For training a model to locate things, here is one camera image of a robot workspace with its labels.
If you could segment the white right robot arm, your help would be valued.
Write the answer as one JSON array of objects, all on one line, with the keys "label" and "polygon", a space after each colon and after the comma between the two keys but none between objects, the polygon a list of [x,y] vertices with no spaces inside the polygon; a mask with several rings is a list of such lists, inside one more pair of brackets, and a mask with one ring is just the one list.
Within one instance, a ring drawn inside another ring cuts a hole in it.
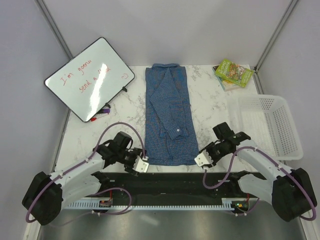
[{"label": "white right robot arm", "polygon": [[302,169],[293,169],[272,159],[258,148],[249,135],[235,133],[226,122],[213,128],[216,142],[209,143],[195,157],[196,164],[207,170],[227,155],[233,162],[236,157],[246,161],[261,175],[259,178],[248,171],[231,175],[228,169],[224,178],[215,185],[203,182],[206,189],[216,189],[229,180],[229,191],[235,197],[249,194],[269,203],[277,215],[289,222],[297,217],[305,221],[317,218],[317,199],[308,173]]}]

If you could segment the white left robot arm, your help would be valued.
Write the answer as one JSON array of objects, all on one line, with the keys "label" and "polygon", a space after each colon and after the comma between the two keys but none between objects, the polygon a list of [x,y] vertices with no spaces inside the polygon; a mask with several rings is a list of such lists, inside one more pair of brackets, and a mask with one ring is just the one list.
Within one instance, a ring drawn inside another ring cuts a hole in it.
[{"label": "white left robot arm", "polygon": [[132,147],[132,138],[120,131],[94,148],[85,157],[70,166],[46,174],[39,172],[32,180],[22,205],[27,215],[33,216],[42,226],[51,223],[68,205],[87,196],[106,196],[110,191],[103,169],[115,163],[134,176],[148,170],[148,158],[143,149]]}]

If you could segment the blue checked long sleeve shirt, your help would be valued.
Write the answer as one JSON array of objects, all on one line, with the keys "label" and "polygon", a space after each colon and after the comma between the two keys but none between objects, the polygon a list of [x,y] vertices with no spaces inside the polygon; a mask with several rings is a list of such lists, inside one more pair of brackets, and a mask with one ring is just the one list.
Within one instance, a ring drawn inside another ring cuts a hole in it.
[{"label": "blue checked long sleeve shirt", "polygon": [[194,165],[199,153],[192,119],[187,72],[176,63],[145,70],[145,149],[158,166]]}]

